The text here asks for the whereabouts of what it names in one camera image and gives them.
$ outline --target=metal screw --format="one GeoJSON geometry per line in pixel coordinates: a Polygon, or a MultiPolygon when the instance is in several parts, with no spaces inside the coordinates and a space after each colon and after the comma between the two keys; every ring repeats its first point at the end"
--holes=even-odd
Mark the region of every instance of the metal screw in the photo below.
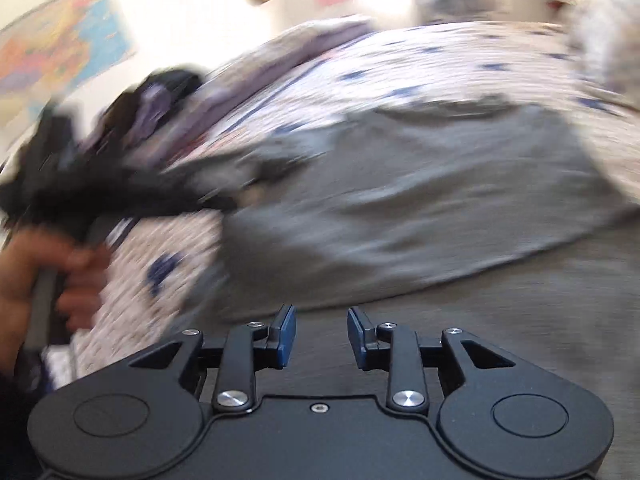
{"type": "Polygon", "coordinates": [[[228,408],[237,408],[238,406],[246,404],[248,400],[249,397],[247,394],[240,390],[227,390],[226,392],[218,394],[218,404],[228,408]]]}
{"type": "Polygon", "coordinates": [[[324,402],[318,402],[311,405],[311,411],[314,413],[326,413],[329,411],[329,406],[324,402]]]}
{"type": "Polygon", "coordinates": [[[424,402],[424,395],[414,390],[402,390],[394,394],[392,399],[398,406],[413,408],[420,406],[424,402]]]}

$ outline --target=bed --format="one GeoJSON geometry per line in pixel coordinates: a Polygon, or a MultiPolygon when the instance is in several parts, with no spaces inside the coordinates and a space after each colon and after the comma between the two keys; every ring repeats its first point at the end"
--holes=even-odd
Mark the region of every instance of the bed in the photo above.
{"type": "MultiPolygon", "coordinates": [[[[213,125],[183,160],[231,150],[267,136],[331,124],[348,110],[372,104],[474,100],[488,94],[504,94],[516,103],[536,102],[560,111],[574,125],[584,149],[602,173],[629,197],[640,198],[640,143],[636,134],[640,114],[586,93],[566,35],[555,25],[541,23],[448,23],[358,38],[296,67],[254,95],[213,125]]],[[[636,231],[629,229],[632,244],[636,231]]],[[[219,236],[220,218],[216,213],[140,222],[114,257],[95,329],[77,335],[74,340],[79,373],[93,372],[155,342],[180,311],[181,302],[199,272],[215,258],[219,236]],[[180,265],[164,280],[161,293],[153,297],[146,270],[162,254],[176,253],[182,258],[180,265]]],[[[605,258],[607,265],[615,265],[615,254],[606,254],[605,258]]],[[[539,285],[545,283],[545,278],[540,277],[539,285]]],[[[536,285],[535,280],[533,283],[515,280],[513,284],[523,287],[523,302],[528,298],[527,287],[536,285]]],[[[630,308],[637,299],[629,297],[631,293],[631,288],[620,292],[630,308]]],[[[372,311],[377,319],[392,315],[392,321],[406,322],[417,330],[429,328],[431,332],[453,321],[444,307],[434,307],[427,319],[417,313],[412,301],[383,301],[373,306],[372,311]]],[[[640,402],[637,386],[627,384],[628,394],[616,399],[619,391],[610,384],[614,378],[607,377],[606,363],[594,360],[593,353],[584,349],[563,345],[558,338],[562,339],[567,327],[556,327],[557,332],[552,329],[557,323],[572,322],[596,336],[592,326],[581,325],[595,319],[593,313],[583,320],[548,314],[548,319],[537,322],[535,312],[530,309],[514,312],[502,306],[500,312],[487,317],[469,313],[458,304],[451,309],[457,315],[457,323],[465,324],[468,330],[556,370],[597,391],[610,404],[613,402],[616,423],[622,423],[618,433],[622,437],[610,452],[607,462],[610,465],[603,469],[603,478],[634,477],[639,465],[632,458],[634,432],[630,426],[638,418],[634,410],[640,402]],[[521,331],[521,325],[527,325],[528,329],[521,331]],[[571,359],[558,357],[562,351],[569,356],[579,354],[578,362],[590,361],[585,367],[572,368],[571,359]],[[618,419],[624,413],[631,414],[626,422],[618,419]]],[[[616,327],[624,333],[627,326],[631,330],[635,318],[634,314],[629,316],[601,320],[600,327],[608,334],[616,327]]],[[[346,351],[343,322],[342,314],[327,317],[310,313],[303,319],[300,338],[346,351]]],[[[616,346],[616,349],[627,352],[637,346],[616,346]]],[[[635,352],[638,350],[627,357],[632,358],[635,352]]],[[[347,374],[353,371],[348,359],[346,354],[344,362],[338,364],[347,374]]],[[[300,367],[314,367],[311,354],[303,354],[298,362],[294,356],[294,362],[300,367]]],[[[320,367],[307,375],[309,387],[321,384],[322,370],[320,367]]],[[[282,380],[277,377],[265,376],[264,381],[276,389],[282,387],[282,380]]],[[[364,386],[343,386],[350,392],[359,391],[358,388],[380,381],[380,377],[374,374],[367,381],[364,386]]],[[[287,382],[285,378],[284,383],[291,385],[294,381],[287,382]]]]}

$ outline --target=gray fabric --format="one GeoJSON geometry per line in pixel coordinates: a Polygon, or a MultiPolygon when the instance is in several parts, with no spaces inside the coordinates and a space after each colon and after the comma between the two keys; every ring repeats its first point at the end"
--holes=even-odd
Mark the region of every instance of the gray fabric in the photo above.
{"type": "Polygon", "coordinates": [[[616,419],[603,478],[640,478],[638,208],[562,117],[494,98],[371,110],[282,142],[301,138],[334,149],[225,216],[170,330],[223,333],[296,304],[292,363],[258,374],[261,391],[356,394],[385,375],[356,370],[345,306],[425,335],[462,326],[602,396],[616,419]]]}

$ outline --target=mattress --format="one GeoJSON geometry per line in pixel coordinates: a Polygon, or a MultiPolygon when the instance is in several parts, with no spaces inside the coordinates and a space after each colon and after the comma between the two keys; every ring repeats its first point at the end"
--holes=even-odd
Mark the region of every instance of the mattress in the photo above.
{"type": "MultiPolygon", "coordinates": [[[[562,31],[539,23],[471,22],[377,32],[301,65],[215,124],[184,160],[338,121],[380,103],[478,99],[503,94],[561,111],[609,178],[640,197],[640,115],[580,90],[562,31]]],[[[215,257],[213,212],[140,222],[114,255],[96,327],[74,337],[78,373],[155,342],[199,272],[215,257]],[[149,266],[179,254],[153,296],[149,266]]],[[[58,379],[64,382],[60,370],[58,379]]]]}

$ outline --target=pillow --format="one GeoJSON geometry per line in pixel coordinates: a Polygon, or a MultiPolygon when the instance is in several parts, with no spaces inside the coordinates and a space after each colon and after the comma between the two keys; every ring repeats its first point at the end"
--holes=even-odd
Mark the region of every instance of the pillow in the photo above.
{"type": "Polygon", "coordinates": [[[569,36],[584,91],[640,109],[640,0],[581,1],[569,36]]]}

